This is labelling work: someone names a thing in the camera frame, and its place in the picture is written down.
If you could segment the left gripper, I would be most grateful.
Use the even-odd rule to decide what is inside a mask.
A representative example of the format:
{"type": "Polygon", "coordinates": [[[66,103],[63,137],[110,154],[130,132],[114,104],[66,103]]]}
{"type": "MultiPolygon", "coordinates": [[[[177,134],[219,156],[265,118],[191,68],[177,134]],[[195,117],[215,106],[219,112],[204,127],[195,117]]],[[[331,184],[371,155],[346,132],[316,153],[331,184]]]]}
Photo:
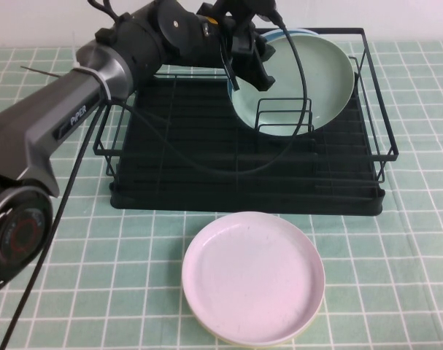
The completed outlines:
{"type": "Polygon", "coordinates": [[[268,18],[272,14],[271,1],[204,2],[199,14],[213,19],[220,26],[220,54],[226,75],[234,91],[239,90],[236,78],[249,79],[258,91],[267,91],[275,78],[265,69],[276,50],[256,32],[253,18],[268,18]]]}

